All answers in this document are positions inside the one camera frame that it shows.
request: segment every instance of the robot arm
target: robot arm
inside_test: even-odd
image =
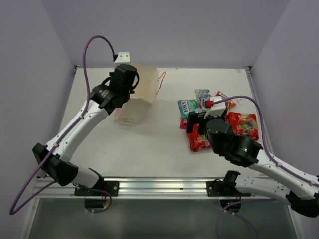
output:
[[[212,102],[219,100],[221,97],[211,98]],[[274,198],[291,205],[302,215],[319,215],[318,177],[304,173],[272,154],[270,158],[262,145],[250,137],[235,135],[232,126],[225,122],[225,116],[225,103],[212,106],[206,113],[190,112],[187,133],[192,132],[193,125],[198,123],[198,134],[206,136],[214,153],[235,165],[261,172],[274,181],[228,171],[223,181],[215,181],[210,186],[229,195],[253,193]]]
[[[73,153],[85,137],[94,127],[110,115],[115,108],[122,107],[130,98],[130,93],[134,93],[134,79],[139,76],[135,67],[127,64],[120,64],[110,73],[110,77],[102,84],[93,88],[90,93],[90,101],[86,113],[86,102],[73,118],[73,120],[46,145],[38,143],[33,148],[33,154],[38,162],[46,157],[49,151],[55,148],[54,154],[43,165],[42,169],[50,175],[58,184],[65,186],[69,183],[83,185],[88,188],[101,189],[103,178],[96,171],[90,168],[81,168],[70,162]],[[68,131],[69,127],[77,120],[79,122]],[[63,135],[64,138],[57,144],[57,139]]]

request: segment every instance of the red snack bag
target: red snack bag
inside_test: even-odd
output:
[[[202,151],[205,148],[210,148],[210,144],[204,135],[197,134],[198,124],[194,125],[193,133],[188,133],[190,150],[193,152]]]
[[[233,126],[235,134],[249,135],[252,140],[258,140],[258,126],[255,114],[229,112],[226,120]]]
[[[181,120],[179,128],[187,129],[187,118],[184,118],[184,119]]]
[[[228,98],[227,95],[225,95],[224,93],[222,93],[221,91],[218,91],[217,94],[215,96],[221,96],[221,98],[224,100],[226,98]],[[235,106],[236,103],[233,102],[232,100],[226,101],[226,106],[228,109],[232,108],[233,106]]]

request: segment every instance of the candy bag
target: candy bag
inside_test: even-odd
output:
[[[187,129],[187,118],[184,118],[184,119],[181,120],[179,128]]]
[[[221,96],[223,100],[226,99],[226,98],[228,98],[228,96],[225,95],[224,93],[222,93],[221,91],[218,91],[215,96]],[[228,109],[232,108],[232,107],[235,106],[235,105],[236,105],[236,103],[233,102],[232,100],[226,101],[226,107],[227,107]]]
[[[258,126],[255,114],[229,112],[226,120],[233,126],[235,134],[249,135],[252,140],[258,140]]]
[[[178,106],[182,119],[187,118],[191,111],[195,111],[196,113],[205,112],[197,100],[180,100],[178,101]]]
[[[205,106],[205,102],[210,100],[211,94],[208,93],[207,89],[195,89],[196,99],[200,102],[201,106],[205,111],[209,109]]]
[[[210,148],[211,146],[207,138],[204,135],[197,134],[197,131],[198,124],[195,124],[193,132],[187,134],[190,150],[193,152],[199,152],[205,148]]]

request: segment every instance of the gummy candy bag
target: gummy candy bag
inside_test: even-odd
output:
[[[210,143],[204,135],[197,134],[198,124],[194,124],[194,129],[192,133],[188,133],[187,137],[189,140],[190,150],[193,152],[199,152],[203,149],[210,148]]]
[[[237,135],[249,135],[252,140],[258,140],[258,126],[255,114],[229,112],[226,120]]]
[[[184,118],[184,119],[181,120],[179,128],[187,129],[187,118]]]

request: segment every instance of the white table surface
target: white table surface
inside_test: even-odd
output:
[[[88,69],[91,89],[111,68]],[[232,165],[211,150],[193,153],[186,131],[179,128],[177,101],[195,99],[195,89],[222,91],[227,96],[252,96],[244,69],[159,69],[167,71],[162,88],[144,120],[135,127],[113,122],[114,113],[97,125],[78,147],[71,160],[102,176],[118,177],[223,177],[228,170],[260,177],[263,174]],[[62,122],[64,127],[86,100],[83,69],[78,68]],[[235,112],[255,113],[242,99]]]

